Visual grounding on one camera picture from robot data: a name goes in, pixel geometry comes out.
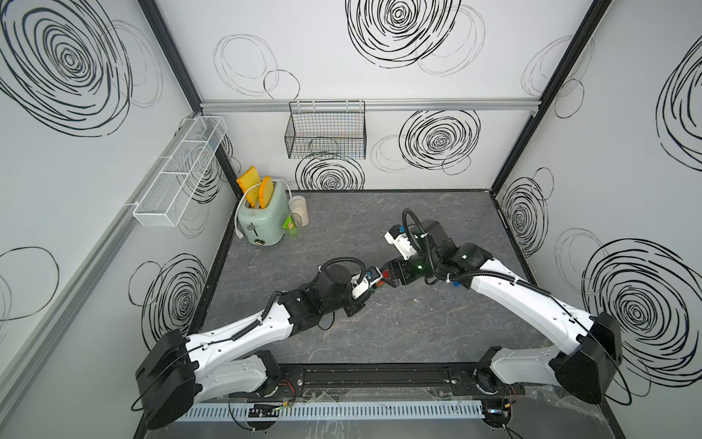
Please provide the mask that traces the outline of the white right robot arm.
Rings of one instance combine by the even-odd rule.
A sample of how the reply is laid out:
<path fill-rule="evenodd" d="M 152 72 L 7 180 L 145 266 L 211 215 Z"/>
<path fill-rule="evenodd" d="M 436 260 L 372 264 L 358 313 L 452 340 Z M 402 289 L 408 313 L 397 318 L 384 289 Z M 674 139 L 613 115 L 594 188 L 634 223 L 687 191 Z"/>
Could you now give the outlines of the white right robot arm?
<path fill-rule="evenodd" d="M 509 385 L 559 386 L 587 404 L 600 404 L 623 360 L 621 326 L 610 314 L 594 316 L 528 283 L 474 243 L 457 246 L 437 221 L 395 225 L 385 234 L 400 257 L 381 272 L 392 286 L 419 279 L 462 285 L 488 297 L 537 329 L 550 345 L 491 347 L 473 370 L 480 391 Z"/>

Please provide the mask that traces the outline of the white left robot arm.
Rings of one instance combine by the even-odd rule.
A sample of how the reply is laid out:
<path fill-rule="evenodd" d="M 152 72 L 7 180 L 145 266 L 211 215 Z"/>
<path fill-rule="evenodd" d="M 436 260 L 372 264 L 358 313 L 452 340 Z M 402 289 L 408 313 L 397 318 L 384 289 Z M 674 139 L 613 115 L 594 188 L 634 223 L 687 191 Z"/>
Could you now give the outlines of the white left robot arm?
<path fill-rule="evenodd" d="M 352 274 L 348 262 L 324 263 L 311 282 L 274 292 L 262 311 L 230 325 L 189 336 L 174 329 L 159 338 L 135 373 L 140 396 L 133 409 L 142 410 L 146 429 L 171 424 L 204 400 L 274 391 L 282 374 L 265 346 L 317 327 L 338 310 L 353 316 L 385 282 L 378 267 Z"/>

